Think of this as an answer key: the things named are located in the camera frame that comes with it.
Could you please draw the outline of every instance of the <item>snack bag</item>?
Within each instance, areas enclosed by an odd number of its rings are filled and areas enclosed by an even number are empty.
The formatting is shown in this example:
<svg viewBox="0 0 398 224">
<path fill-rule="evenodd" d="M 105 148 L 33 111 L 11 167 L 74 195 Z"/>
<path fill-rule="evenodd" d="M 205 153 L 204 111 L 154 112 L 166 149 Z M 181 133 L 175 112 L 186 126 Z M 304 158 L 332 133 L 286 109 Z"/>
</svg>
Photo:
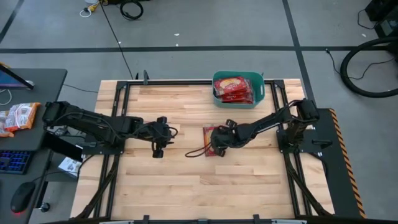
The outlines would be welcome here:
<svg viewBox="0 0 398 224">
<path fill-rule="evenodd" d="M 6 131 L 32 128 L 39 105 L 40 103 L 21 103 L 12 106 L 6 119 Z"/>
<path fill-rule="evenodd" d="M 203 137 L 205 138 L 205 146 L 207 146 L 210 141 L 211 141 L 211 134 L 213 132 L 214 129 L 216 129 L 218 126 L 213 126 L 213 125 L 206 125 L 205 127 L 203 127 Z M 209 146 L 209 148 L 206 150 L 205 152 L 205 156 L 217 156 L 214 153 L 214 150 L 211 146 Z"/>
<path fill-rule="evenodd" d="M 214 86 L 217 96 L 232 93 L 237 90 L 244 90 L 248 87 L 243 77 L 219 79 L 215 81 Z"/>
<path fill-rule="evenodd" d="M 0 111 L 0 137 L 14 137 L 14 134 L 5 130 L 7 115 L 8 111 Z"/>
<path fill-rule="evenodd" d="M 223 103 L 226 102 L 234 102 L 234 101 L 242 101 L 246 99 L 246 94 L 245 93 L 238 93 L 238 94 L 224 94 L 221 96 L 221 100 Z"/>
</svg>

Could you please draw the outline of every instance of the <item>computer mouse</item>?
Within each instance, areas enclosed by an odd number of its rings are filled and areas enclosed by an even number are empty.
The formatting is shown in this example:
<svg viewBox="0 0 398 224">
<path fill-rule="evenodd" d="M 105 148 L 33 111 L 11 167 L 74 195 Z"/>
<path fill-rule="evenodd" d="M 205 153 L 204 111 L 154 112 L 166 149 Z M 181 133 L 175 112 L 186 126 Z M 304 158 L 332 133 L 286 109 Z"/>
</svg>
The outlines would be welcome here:
<svg viewBox="0 0 398 224">
<path fill-rule="evenodd" d="M 18 187 L 11 199 L 12 212 L 22 212 L 27 208 L 35 187 L 34 182 L 25 182 Z"/>
</svg>

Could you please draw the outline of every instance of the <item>caution stripe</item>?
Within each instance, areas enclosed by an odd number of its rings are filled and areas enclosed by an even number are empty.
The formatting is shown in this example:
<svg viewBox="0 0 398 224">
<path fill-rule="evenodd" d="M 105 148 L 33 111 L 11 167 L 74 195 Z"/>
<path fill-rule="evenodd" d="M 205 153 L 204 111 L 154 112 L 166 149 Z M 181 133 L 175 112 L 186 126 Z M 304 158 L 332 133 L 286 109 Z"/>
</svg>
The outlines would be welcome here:
<svg viewBox="0 0 398 224">
<path fill-rule="evenodd" d="M 340 126 L 338 125 L 336 112 L 333 109 L 329 109 L 329 110 L 330 110 L 330 113 L 331 113 L 331 117 L 333 118 L 333 122 L 335 124 L 336 134 L 337 134 L 338 140 L 340 142 L 341 151 L 343 152 L 344 161 L 346 162 L 346 167 L 347 167 L 347 171 L 348 171 L 349 181 L 351 182 L 351 186 L 353 187 L 353 190 L 354 190 L 354 196 L 355 196 L 355 199 L 356 199 L 356 204 L 357 204 L 357 206 L 359 208 L 359 214 L 363 218 L 366 218 L 365 211 L 363 209 L 361 196 L 359 196 L 358 186 L 356 185 L 356 181 L 355 181 L 355 178 L 354 178 L 353 169 L 352 169 L 351 164 L 349 162 L 347 148 L 346 148 L 346 146 L 344 144 L 343 135 L 342 135 L 342 133 L 340 131 Z"/>
</svg>

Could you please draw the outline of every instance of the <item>teal basket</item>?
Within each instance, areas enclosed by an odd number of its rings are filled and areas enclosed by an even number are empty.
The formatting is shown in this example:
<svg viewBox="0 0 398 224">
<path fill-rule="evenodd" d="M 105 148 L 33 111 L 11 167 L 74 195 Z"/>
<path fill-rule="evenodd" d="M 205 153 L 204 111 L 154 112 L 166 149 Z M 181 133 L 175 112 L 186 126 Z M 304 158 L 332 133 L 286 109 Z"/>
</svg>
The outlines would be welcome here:
<svg viewBox="0 0 398 224">
<path fill-rule="evenodd" d="M 214 90 L 215 80 L 220 78 L 233 78 L 233 77 L 243 77 L 251 81 L 253 88 L 253 104 L 237 104 L 237 103 L 223 103 L 221 100 L 217 99 L 216 91 Z M 220 108 L 239 108 L 239 109 L 252 109 L 255 108 L 261 100 L 264 99 L 266 95 L 266 90 L 264 86 L 263 77 L 256 72 L 217 72 L 213 75 L 213 99 L 214 104 Z"/>
</svg>

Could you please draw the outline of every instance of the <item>wooden table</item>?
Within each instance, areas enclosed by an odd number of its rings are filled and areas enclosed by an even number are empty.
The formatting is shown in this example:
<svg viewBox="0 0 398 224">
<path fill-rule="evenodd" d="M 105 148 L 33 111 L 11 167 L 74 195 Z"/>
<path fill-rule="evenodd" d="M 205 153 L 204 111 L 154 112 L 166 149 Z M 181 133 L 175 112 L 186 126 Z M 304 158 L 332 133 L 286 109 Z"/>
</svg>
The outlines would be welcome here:
<svg viewBox="0 0 398 224">
<path fill-rule="evenodd" d="M 289 101 L 304 98 L 299 79 L 284 81 Z M 95 112 L 111 115 L 116 83 L 101 82 Z M 166 116 L 179 133 L 175 144 L 165 149 L 163 159 L 152 158 L 148 142 L 126 141 L 112 220 L 142 220 L 143 215 L 150 215 L 151 220 L 249 219 L 253 214 L 261 218 L 293 218 L 276 128 L 259 134 L 244 148 L 228 149 L 225 157 L 184 157 L 186 152 L 203 147 L 203 125 L 224 124 L 227 118 L 251 123 L 272 112 L 269 87 L 265 99 L 253 110 L 236 110 L 217 108 L 210 85 L 133 86 L 127 115 L 143 117 L 145 121 Z M 333 213 L 322 163 L 308 154 L 301 156 L 308 188 Z M 96 192 L 102 161 L 103 156 L 95 156 L 83 166 L 71 217 L 79 214 Z M 296 188 L 303 213 L 303 200 Z"/>
</svg>

